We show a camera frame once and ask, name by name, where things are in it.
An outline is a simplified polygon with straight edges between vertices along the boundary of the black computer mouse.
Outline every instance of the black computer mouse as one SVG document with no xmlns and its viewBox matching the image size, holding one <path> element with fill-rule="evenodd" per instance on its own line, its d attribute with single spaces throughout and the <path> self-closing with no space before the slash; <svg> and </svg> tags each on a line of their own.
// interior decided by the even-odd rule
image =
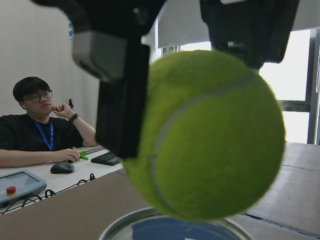
<svg viewBox="0 0 320 240">
<path fill-rule="evenodd" d="M 62 161 L 53 165 L 50 169 L 52 174 L 70 174 L 75 170 L 75 166 L 71 163 Z"/>
</svg>

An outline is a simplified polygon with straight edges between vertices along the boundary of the person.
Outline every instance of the person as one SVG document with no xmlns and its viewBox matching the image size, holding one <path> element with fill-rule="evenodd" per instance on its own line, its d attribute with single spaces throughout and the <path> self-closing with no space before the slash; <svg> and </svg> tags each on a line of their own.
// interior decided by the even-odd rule
<svg viewBox="0 0 320 240">
<path fill-rule="evenodd" d="M 18 81 L 13 96 L 26 114 L 0 117 L 0 168 L 75 162 L 80 154 L 73 147 L 98 146 L 96 130 L 69 105 L 53 105 L 53 91 L 41 78 Z"/>
</svg>

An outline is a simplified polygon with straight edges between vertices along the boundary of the eyeglasses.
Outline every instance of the eyeglasses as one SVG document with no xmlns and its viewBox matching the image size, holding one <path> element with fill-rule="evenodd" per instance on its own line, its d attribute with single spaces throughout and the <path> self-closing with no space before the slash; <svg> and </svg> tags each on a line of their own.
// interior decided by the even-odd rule
<svg viewBox="0 0 320 240">
<path fill-rule="evenodd" d="M 34 104 L 37 104 L 37 103 L 40 103 L 42 97 L 44 97 L 45 99 L 50 99 L 50 98 L 52 98 L 52 96 L 53 96 L 52 90 L 48 90 L 48 91 L 44 91 L 42 93 L 27 96 L 25 100 L 30 100 Z"/>
</svg>

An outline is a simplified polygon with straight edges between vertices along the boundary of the tennis ball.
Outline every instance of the tennis ball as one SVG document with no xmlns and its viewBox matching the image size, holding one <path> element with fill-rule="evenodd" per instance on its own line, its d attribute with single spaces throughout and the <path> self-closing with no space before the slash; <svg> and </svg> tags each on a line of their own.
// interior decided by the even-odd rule
<svg viewBox="0 0 320 240">
<path fill-rule="evenodd" d="M 245 64 L 185 51 L 150 66 L 135 158 L 123 166 L 159 212 L 204 222 L 254 204 L 280 168 L 285 129 L 274 94 Z"/>
</svg>

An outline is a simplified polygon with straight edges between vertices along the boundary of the blue control panel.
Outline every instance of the blue control panel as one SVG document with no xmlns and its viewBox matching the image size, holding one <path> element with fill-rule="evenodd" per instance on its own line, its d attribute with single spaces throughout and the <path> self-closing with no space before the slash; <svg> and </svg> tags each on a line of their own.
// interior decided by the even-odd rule
<svg viewBox="0 0 320 240">
<path fill-rule="evenodd" d="M 47 182 L 27 170 L 0 176 L 0 208 L 46 189 Z"/>
</svg>

